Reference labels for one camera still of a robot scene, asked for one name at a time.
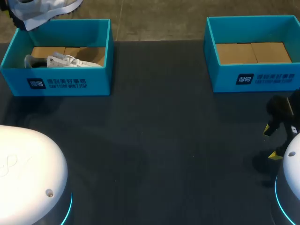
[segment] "open blue box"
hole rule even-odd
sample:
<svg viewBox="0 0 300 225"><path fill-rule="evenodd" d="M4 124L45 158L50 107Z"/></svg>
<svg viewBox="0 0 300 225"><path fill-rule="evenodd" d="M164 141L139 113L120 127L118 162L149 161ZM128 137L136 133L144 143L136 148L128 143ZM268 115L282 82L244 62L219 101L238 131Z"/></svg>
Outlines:
<svg viewBox="0 0 300 225"><path fill-rule="evenodd" d="M24 58L36 46L105 47L104 66L25 69ZM109 19L51 20L34 31L17 29L0 70L14 96L109 95L113 49ZM71 83L53 84L60 79Z"/></svg>
<svg viewBox="0 0 300 225"><path fill-rule="evenodd" d="M221 64L216 44L282 42L291 63ZM208 17L203 44L214 92L300 87L300 24L293 15Z"/></svg>

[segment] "glowing blue ring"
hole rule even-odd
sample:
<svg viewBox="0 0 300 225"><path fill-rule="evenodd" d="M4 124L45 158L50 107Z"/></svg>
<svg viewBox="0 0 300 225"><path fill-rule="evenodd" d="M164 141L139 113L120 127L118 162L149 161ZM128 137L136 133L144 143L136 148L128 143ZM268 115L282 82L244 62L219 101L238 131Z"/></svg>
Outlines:
<svg viewBox="0 0 300 225"><path fill-rule="evenodd" d="M275 196L276 196L276 199L277 199L277 203L281 209L281 211L283 212L283 214L285 215L285 217L293 224L293 225L296 225L288 216L287 214L285 213L285 211L283 210L283 208L281 207L280 203L279 203L279 200L278 200L278 196L277 196L277 191L276 191L276 182L277 182L277 177L276 177L276 180L275 180Z"/></svg>
<svg viewBox="0 0 300 225"><path fill-rule="evenodd" d="M70 203L70 206L69 206L69 210L67 211L65 219L62 221L62 223L60 225L63 225L65 223L65 221L67 220L67 218L70 214L71 208L72 208L72 202L73 202L73 193L71 193L71 203Z"/></svg>

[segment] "sneaker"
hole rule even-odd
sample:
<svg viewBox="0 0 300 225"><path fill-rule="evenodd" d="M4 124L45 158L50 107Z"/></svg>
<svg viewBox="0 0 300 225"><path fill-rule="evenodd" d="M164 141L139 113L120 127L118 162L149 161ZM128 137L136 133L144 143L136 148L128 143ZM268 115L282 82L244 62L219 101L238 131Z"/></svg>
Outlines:
<svg viewBox="0 0 300 225"><path fill-rule="evenodd" d="M8 11L16 27L32 30L58 15L67 14L83 0L7 0Z"/></svg>
<svg viewBox="0 0 300 225"><path fill-rule="evenodd" d="M25 68L58 68L58 67L102 67L97 63L81 61L70 55L55 52L47 59L34 58L31 55L25 57Z"/></svg>
<svg viewBox="0 0 300 225"><path fill-rule="evenodd" d="M63 55L55 52L52 56L47 58L47 67L102 67L101 65L93 62L81 61L71 55Z"/></svg>

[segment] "white robot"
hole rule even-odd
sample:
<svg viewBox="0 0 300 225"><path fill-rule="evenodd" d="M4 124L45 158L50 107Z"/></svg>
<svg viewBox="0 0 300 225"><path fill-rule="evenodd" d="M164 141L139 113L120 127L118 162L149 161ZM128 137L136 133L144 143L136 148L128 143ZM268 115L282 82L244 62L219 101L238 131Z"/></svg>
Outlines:
<svg viewBox="0 0 300 225"><path fill-rule="evenodd" d="M276 225L300 224L300 134L289 144L275 181L272 217Z"/></svg>
<svg viewBox="0 0 300 225"><path fill-rule="evenodd" d="M37 131L0 125L0 225L68 225L72 204L58 145Z"/></svg>

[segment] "gray floor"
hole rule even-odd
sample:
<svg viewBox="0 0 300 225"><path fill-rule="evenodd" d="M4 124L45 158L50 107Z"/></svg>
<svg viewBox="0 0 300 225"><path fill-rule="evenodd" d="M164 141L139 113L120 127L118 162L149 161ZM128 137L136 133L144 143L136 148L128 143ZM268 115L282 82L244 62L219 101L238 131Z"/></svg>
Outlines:
<svg viewBox="0 0 300 225"><path fill-rule="evenodd" d="M84 0L71 15L59 18L110 18L115 40L202 39L207 16L296 15L300 0ZM0 13L0 43L15 31Z"/></svg>

